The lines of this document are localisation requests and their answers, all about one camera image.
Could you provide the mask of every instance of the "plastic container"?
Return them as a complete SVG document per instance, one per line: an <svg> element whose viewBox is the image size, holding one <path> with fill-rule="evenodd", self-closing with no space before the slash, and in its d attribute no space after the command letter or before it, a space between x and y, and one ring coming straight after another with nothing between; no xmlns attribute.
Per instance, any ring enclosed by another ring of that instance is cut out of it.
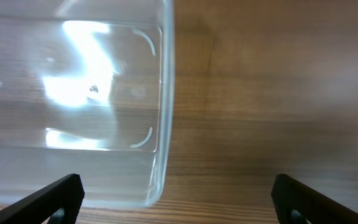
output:
<svg viewBox="0 0 358 224"><path fill-rule="evenodd" d="M156 202L173 56L170 0L0 0L0 203L70 173L83 206Z"/></svg>

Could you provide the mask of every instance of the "brown wooden tabletop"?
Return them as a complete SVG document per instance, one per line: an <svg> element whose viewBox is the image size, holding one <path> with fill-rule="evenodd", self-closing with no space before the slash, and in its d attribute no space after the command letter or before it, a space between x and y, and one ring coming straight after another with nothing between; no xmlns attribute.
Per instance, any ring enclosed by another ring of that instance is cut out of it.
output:
<svg viewBox="0 0 358 224"><path fill-rule="evenodd" d="M78 223L277 223L279 173L358 212L358 0L176 0L175 20L162 198Z"/></svg>

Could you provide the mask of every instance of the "clear plastic container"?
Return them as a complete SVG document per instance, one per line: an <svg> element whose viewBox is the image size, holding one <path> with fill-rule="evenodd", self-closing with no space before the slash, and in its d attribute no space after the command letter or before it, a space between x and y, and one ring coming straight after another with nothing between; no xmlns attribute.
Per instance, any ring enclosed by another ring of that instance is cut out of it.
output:
<svg viewBox="0 0 358 224"><path fill-rule="evenodd" d="M0 0L0 203L71 173L83 206L156 202L173 56L171 0Z"/></svg>

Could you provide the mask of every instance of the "wood grain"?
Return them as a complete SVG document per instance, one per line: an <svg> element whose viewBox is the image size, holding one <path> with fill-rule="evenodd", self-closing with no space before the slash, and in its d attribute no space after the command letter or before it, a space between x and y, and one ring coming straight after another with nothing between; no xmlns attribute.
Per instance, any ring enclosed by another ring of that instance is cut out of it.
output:
<svg viewBox="0 0 358 224"><path fill-rule="evenodd" d="M358 1L178 0L175 20L162 198L78 223L277 223L279 173L358 212Z"/></svg>

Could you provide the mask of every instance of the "black object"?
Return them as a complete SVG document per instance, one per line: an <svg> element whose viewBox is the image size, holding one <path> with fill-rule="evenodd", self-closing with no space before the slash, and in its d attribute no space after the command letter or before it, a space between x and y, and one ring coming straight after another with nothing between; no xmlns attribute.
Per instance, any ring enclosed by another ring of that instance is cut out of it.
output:
<svg viewBox="0 0 358 224"><path fill-rule="evenodd" d="M280 224L358 223L358 213L285 174L276 176L272 198Z"/></svg>
<svg viewBox="0 0 358 224"><path fill-rule="evenodd" d="M78 174L67 175L0 211L0 224L74 224L85 193Z"/></svg>

